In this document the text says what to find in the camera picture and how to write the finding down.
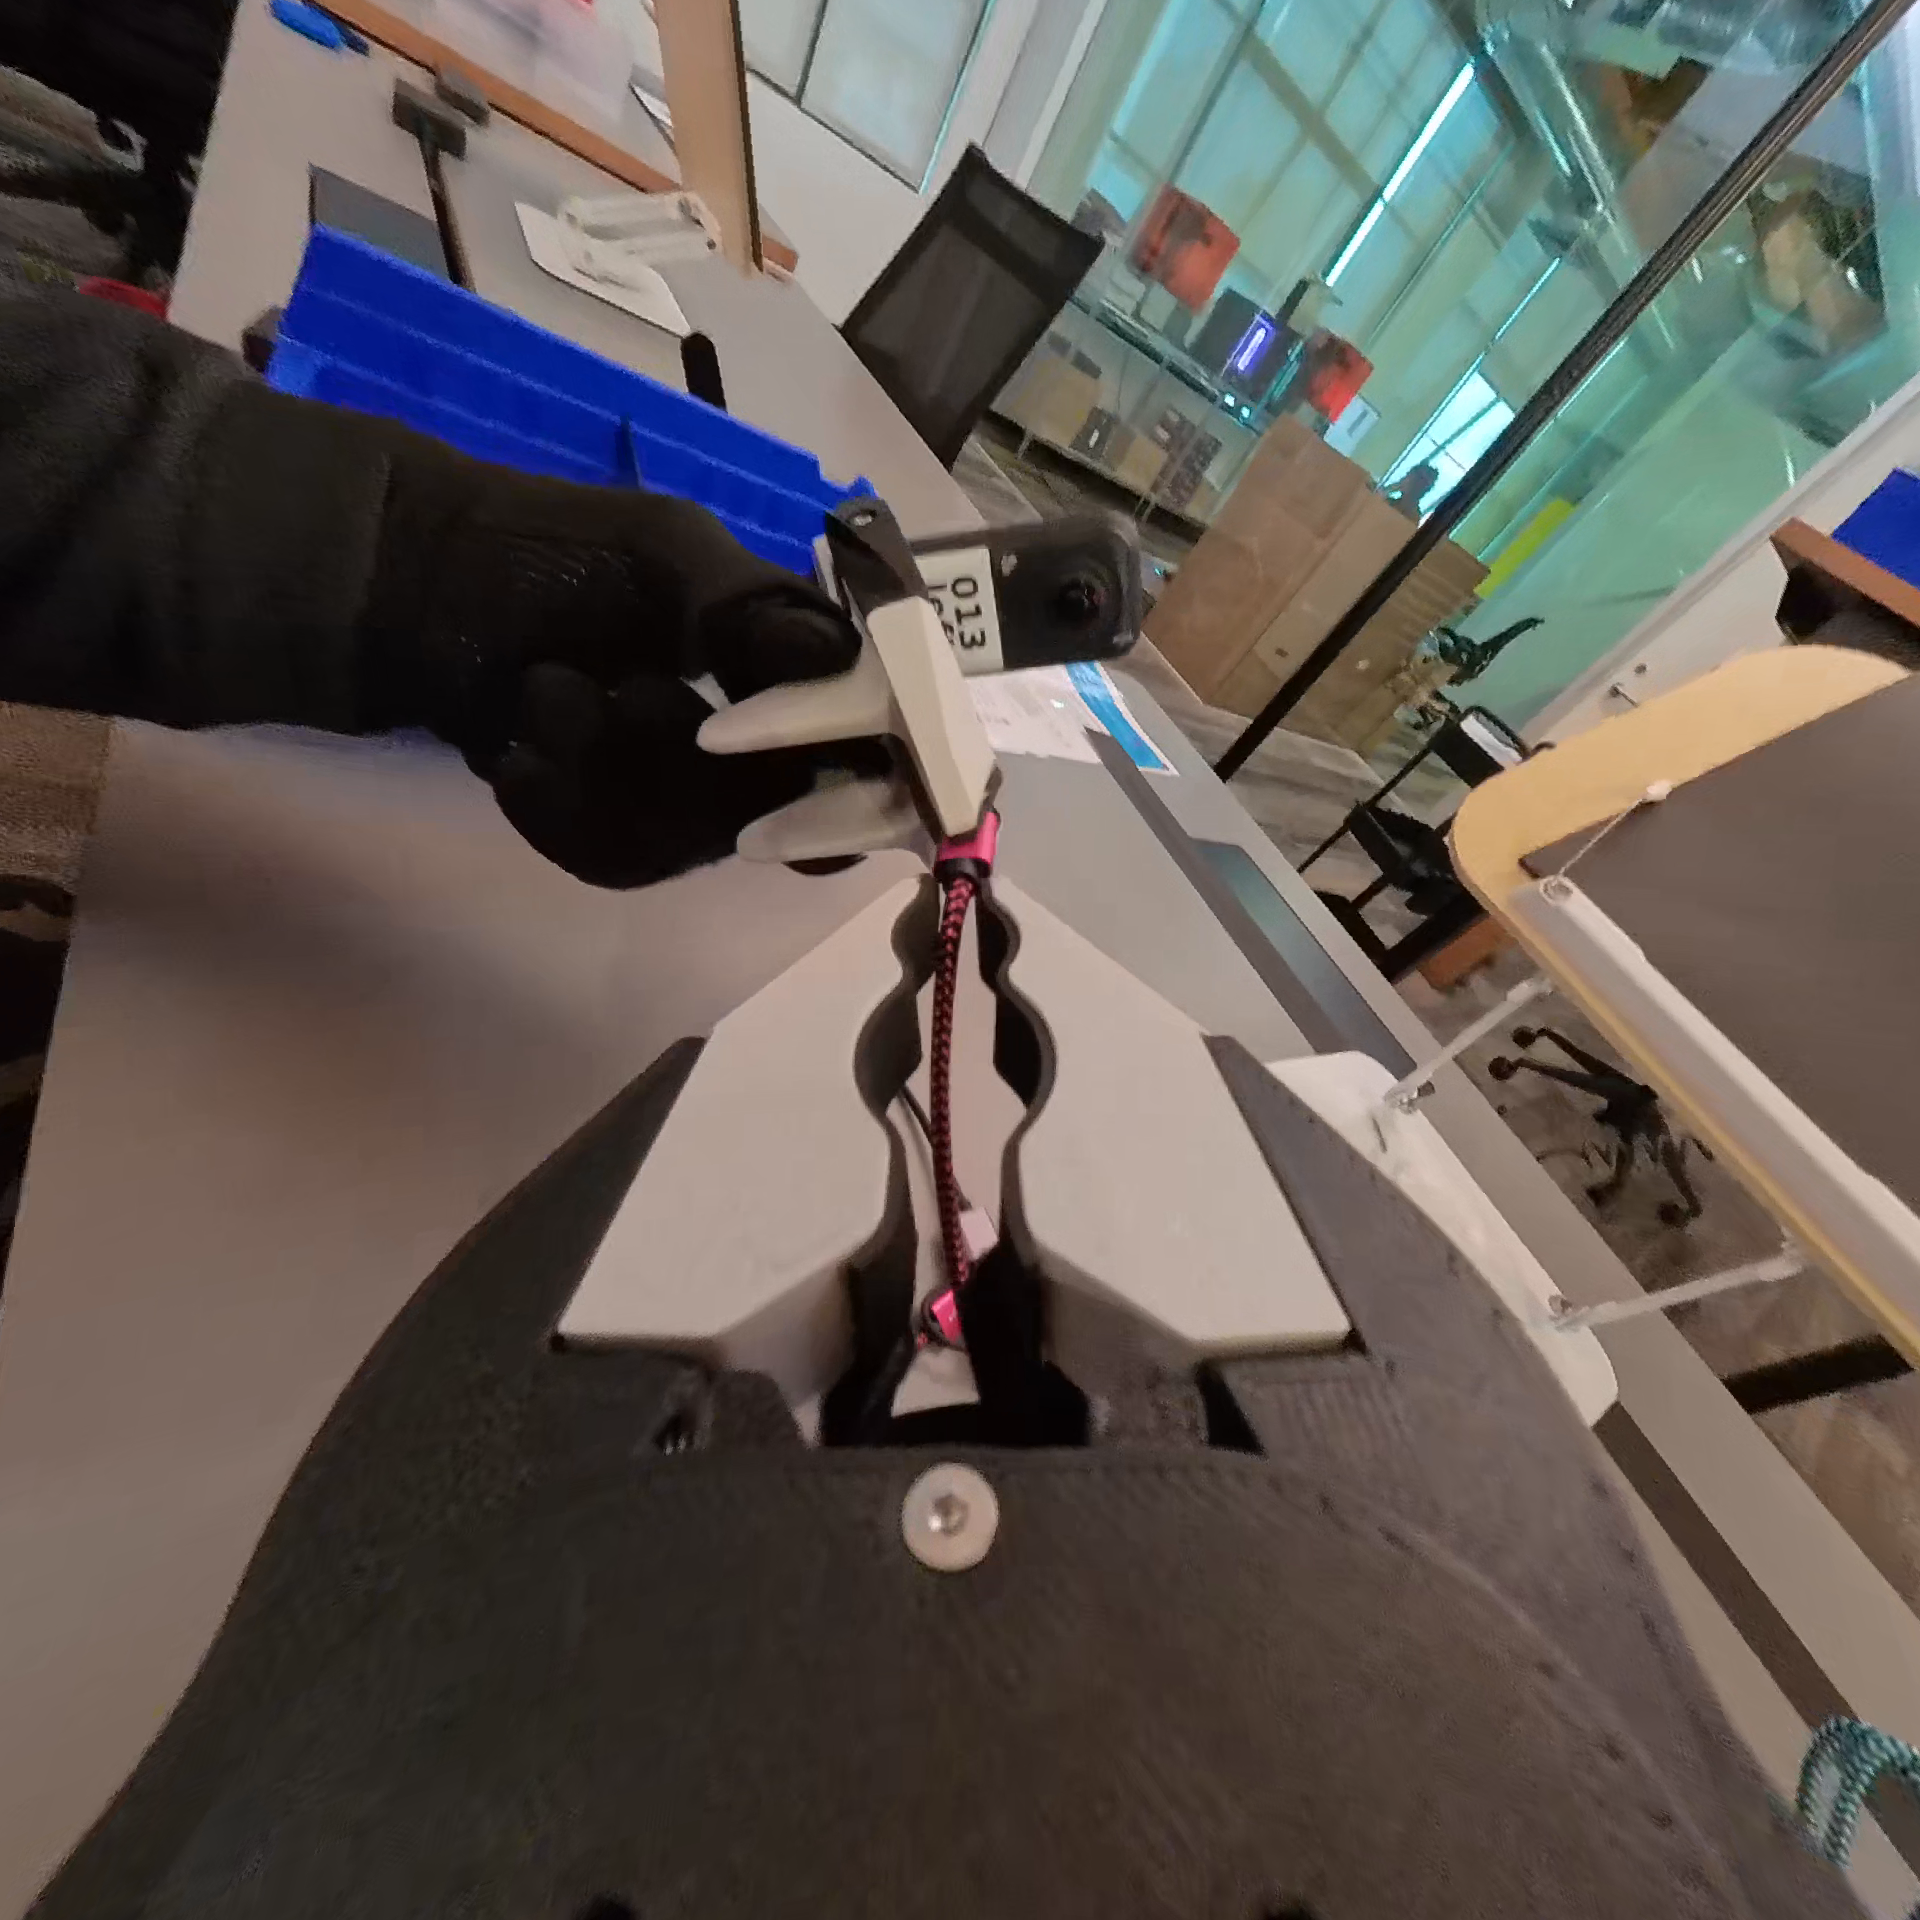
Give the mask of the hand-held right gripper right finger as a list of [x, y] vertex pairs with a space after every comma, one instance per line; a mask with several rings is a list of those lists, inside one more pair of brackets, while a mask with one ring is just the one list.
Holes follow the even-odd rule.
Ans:
[[994, 1068], [1018, 1100], [1001, 1236], [1094, 1432], [1199, 1432], [1202, 1375], [1327, 1358], [1352, 1318], [1224, 1064], [1260, 1060], [996, 881], [980, 910]]

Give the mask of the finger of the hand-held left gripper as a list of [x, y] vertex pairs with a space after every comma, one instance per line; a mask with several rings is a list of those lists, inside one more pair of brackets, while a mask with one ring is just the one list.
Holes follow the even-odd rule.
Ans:
[[996, 798], [1001, 761], [932, 599], [877, 606], [870, 640], [934, 839], [971, 839]]

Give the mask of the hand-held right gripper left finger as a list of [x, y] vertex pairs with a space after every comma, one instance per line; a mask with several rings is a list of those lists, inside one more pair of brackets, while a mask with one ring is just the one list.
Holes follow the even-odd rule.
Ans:
[[915, 1298], [889, 1110], [922, 1060], [922, 982], [926, 893], [884, 892], [684, 1047], [563, 1350], [758, 1375], [805, 1437], [842, 1437]]

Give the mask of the person's left hand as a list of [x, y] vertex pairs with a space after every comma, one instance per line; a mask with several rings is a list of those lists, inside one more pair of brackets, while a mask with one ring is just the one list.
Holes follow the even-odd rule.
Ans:
[[364, 718], [456, 747], [508, 821], [572, 879], [649, 887], [734, 852], [818, 776], [883, 776], [883, 744], [699, 747], [715, 704], [842, 677], [847, 612], [715, 514], [407, 438], [364, 616]]

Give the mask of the printed paper sheet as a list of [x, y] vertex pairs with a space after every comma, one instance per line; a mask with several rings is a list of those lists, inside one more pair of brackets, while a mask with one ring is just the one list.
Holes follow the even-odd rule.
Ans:
[[1125, 684], [1102, 664], [971, 677], [968, 689], [1001, 757], [1099, 764], [1107, 736], [1120, 761], [1177, 776], [1173, 757], [1140, 723]]

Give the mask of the metal storage shelf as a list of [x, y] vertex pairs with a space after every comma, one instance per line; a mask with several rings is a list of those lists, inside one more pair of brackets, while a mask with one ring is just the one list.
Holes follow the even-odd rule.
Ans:
[[1333, 328], [1333, 286], [1305, 278], [1274, 302], [1232, 286], [1240, 241], [1193, 193], [1163, 181], [1120, 218], [1092, 190], [1076, 228], [1102, 253], [994, 401], [1023, 444], [1140, 511], [1212, 522], [1281, 422], [1327, 438], [1358, 409], [1371, 360]]

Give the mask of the large cardboard box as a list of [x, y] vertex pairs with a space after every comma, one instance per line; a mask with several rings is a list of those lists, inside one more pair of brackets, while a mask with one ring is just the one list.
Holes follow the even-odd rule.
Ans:
[[[1255, 718], [1415, 531], [1366, 468], [1285, 418], [1163, 588], [1142, 637], [1207, 707]], [[1441, 541], [1285, 729], [1358, 753], [1384, 747], [1399, 711], [1454, 677], [1415, 655], [1435, 628], [1475, 605], [1487, 575], [1460, 541]]]

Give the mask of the white adjustable stand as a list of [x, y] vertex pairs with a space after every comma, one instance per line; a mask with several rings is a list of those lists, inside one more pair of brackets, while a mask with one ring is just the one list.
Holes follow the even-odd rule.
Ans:
[[554, 213], [517, 202], [532, 264], [673, 338], [692, 322], [662, 278], [666, 264], [715, 258], [723, 236], [692, 193], [572, 197]]
[[1550, 982], [1537, 974], [1513, 986], [1487, 1014], [1468, 1025], [1450, 1046], [1441, 1046], [1415, 1068], [1392, 1076], [1387, 1068], [1362, 1051], [1302, 1055], [1271, 1060], [1266, 1072], [1289, 1095], [1302, 1096], [1337, 1136], [1362, 1151], [1428, 1220], [1450, 1236], [1454, 1249], [1478, 1274], [1483, 1282], [1519, 1318], [1533, 1348], [1549, 1362], [1583, 1425], [1597, 1425], [1616, 1404], [1619, 1382], [1597, 1331], [1653, 1313], [1674, 1313], [1708, 1301], [1743, 1286], [1772, 1286], [1803, 1277], [1812, 1263], [1793, 1245], [1763, 1261], [1743, 1261], [1636, 1301], [1600, 1301], [1575, 1309], [1542, 1261], [1525, 1248], [1499, 1203], [1475, 1184], [1436, 1125], [1420, 1116], [1441, 1068], [1454, 1064], [1474, 1040], [1549, 997]]

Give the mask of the black office chair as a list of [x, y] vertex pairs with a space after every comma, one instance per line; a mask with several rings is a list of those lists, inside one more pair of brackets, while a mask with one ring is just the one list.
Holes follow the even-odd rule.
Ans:
[[1103, 247], [1103, 236], [1056, 214], [974, 143], [838, 333], [942, 468], [954, 468]]

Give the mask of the black metal cart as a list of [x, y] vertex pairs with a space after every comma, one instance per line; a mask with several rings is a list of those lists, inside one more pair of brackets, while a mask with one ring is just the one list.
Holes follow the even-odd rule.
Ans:
[[[1358, 893], [1349, 898], [1320, 887], [1316, 898], [1387, 982], [1419, 974], [1487, 916], [1475, 893], [1458, 879], [1450, 852], [1454, 821], [1428, 821], [1408, 812], [1399, 806], [1399, 792], [1432, 764], [1463, 792], [1474, 792], [1487, 781], [1522, 764], [1527, 753], [1533, 747], [1522, 733], [1489, 707], [1446, 707], [1446, 714], [1423, 733], [1420, 747], [1302, 855], [1302, 874], [1339, 842], [1357, 842], [1371, 863], [1376, 879]], [[1376, 932], [1366, 916], [1366, 907], [1384, 892], [1399, 893], [1415, 916], [1410, 929], [1395, 939]]]

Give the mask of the black swivel chair base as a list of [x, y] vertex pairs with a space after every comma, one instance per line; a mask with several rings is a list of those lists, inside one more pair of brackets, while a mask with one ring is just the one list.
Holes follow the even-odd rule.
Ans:
[[1659, 1224], [1693, 1228], [1706, 1215], [1687, 1151], [1706, 1162], [1715, 1162], [1715, 1151], [1674, 1132], [1656, 1088], [1549, 1025], [1513, 1029], [1513, 1047], [1489, 1060], [1495, 1084], [1513, 1084], [1519, 1075], [1534, 1075], [1597, 1100], [1594, 1123], [1603, 1132], [1600, 1164], [1608, 1171], [1588, 1184], [1594, 1211], [1614, 1211], [1636, 1164], [1648, 1164], [1673, 1187], [1656, 1203]]

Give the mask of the black round-headed light pole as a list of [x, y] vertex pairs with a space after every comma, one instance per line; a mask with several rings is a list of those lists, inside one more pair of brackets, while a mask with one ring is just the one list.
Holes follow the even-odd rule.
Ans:
[[1371, 628], [1399, 591], [1454, 539], [1460, 522], [1487, 494], [1519, 464], [1533, 441], [1558, 418], [1575, 390], [1592, 381], [1600, 361], [1619, 350], [1629, 326], [1665, 295], [1674, 273], [1693, 261], [1726, 218], [1753, 193], [1766, 169], [1812, 128], [1812, 119], [1841, 93], [1851, 76], [1887, 37], [1908, 19], [1912, 3], [1860, 3], [1826, 51], [1781, 93], [1781, 103], [1752, 128], [1734, 156], [1706, 181], [1702, 197], [1668, 225], [1659, 247], [1646, 253], [1636, 273], [1614, 295], [1594, 326], [1558, 360], [1534, 396], [1517, 412], [1499, 438], [1475, 457], [1468, 477], [1420, 519], [1403, 547], [1358, 588], [1357, 599], [1337, 616], [1330, 633], [1278, 684], [1260, 711], [1244, 720], [1236, 741], [1212, 761], [1217, 781], [1236, 781], [1256, 747], [1299, 707], [1299, 703], [1333, 671], [1343, 652]]

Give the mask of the blue divided plastic bin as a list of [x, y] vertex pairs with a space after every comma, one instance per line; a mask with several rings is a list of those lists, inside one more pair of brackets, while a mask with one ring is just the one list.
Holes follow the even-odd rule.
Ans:
[[710, 510], [749, 551], [813, 575], [813, 541], [872, 484], [381, 250], [311, 228], [268, 386], [389, 418], [477, 459]]

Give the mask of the wooden table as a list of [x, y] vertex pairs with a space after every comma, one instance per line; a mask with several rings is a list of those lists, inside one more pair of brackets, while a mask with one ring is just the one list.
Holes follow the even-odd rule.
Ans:
[[[456, 67], [492, 114], [641, 193], [684, 193], [659, 39], [633, 44], [626, 3], [329, 3], [354, 28], [422, 67]], [[653, 25], [653, 3], [636, 3]], [[761, 210], [768, 271], [797, 247]]]

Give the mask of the dark grey pad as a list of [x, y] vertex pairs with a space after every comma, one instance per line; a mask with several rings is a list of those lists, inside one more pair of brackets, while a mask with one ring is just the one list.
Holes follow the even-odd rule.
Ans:
[[432, 213], [402, 204], [334, 169], [306, 169], [306, 223], [311, 228], [337, 228], [432, 278], [452, 280], [441, 223]]

